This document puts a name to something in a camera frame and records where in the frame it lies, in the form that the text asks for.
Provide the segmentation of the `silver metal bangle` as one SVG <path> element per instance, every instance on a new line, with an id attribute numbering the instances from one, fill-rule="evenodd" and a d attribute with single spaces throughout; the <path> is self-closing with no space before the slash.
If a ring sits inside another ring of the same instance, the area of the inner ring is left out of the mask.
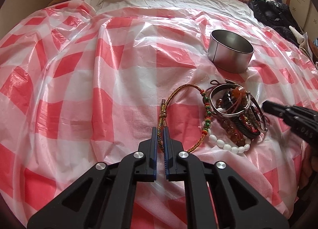
<path id="1" fill-rule="evenodd" d="M 222 111 L 216 106 L 214 96 L 224 93 L 221 102 Z M 233 118 L 247 113 L 250 109 L 252 96 L 250 92 L 246 91 L 242 86 L 226 82 L 215 85 L 210 92 L 210 104 L 213 112 L 224 118 Z"/>

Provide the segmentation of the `pile of clothes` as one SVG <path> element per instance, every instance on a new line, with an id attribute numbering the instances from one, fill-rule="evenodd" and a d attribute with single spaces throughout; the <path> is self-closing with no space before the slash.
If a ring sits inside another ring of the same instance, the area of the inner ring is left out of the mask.
<path id="1" fill-rule="evenodd" d="M 292 26 L 289 26 L 289 29 L 297 39 L 300 51 L 308 57 L 317 69 L 317 46 L 308 39 L 306 32 L 302 35 Z"/>

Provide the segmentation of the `round silver metal tin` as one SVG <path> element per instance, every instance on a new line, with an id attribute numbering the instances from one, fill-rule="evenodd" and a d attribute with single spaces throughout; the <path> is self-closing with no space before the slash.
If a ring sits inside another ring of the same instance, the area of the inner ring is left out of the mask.
<path id="1" fill-rule="evenodd" d="M 230 73 L 243 73 L 253 54 L 253 45 L 241 35 L 228 30 L 211 32 L 207 57 L 216 67 Z"/>

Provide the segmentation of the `black plastic bag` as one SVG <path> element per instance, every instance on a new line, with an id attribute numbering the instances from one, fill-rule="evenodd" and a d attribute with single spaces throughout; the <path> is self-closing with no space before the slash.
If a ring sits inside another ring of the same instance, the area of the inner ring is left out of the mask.
<path id="1" fill-rule="evenodd" d="M 293 18 L 288 5 L 269 0 L 251 0 L 247 5 L 253 11 L 254 17 L 259 22 L 271 27 L 281 37 L 293 43 L 295 46 L 299 46 L 289 26 L 295 28 L 300 34 L 302 34 L 302 31 Z"/>

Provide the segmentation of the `red white checkered plastic sheet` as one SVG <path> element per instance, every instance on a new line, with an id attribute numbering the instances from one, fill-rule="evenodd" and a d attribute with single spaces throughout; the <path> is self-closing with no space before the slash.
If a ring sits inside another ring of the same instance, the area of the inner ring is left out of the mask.
<path id="1" fill-rule="evenodd" d="M 207 57 L 210 35 L 247 39 L 247 70 Z M 29 218 L 94 163 L 120 161 L 151 136 L 160 102 L 212 79 L 255 99 L 317 108 L 317 71 L 273 29 L 200 10 L 97 12 L 74 0 L 35 12 L 1 39 L 1 194 Z"/>

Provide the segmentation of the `striped white bed sheet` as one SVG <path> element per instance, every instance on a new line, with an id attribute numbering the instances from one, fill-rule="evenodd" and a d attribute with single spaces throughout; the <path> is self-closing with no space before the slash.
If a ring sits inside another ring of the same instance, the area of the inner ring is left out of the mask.
<path id="1" fill-rule="evenodd" d="M 126 7 L 200 10 L 258 25 L 252 10 L 239 0 L 101 0 L 94 9 L 103 13 Z"/>

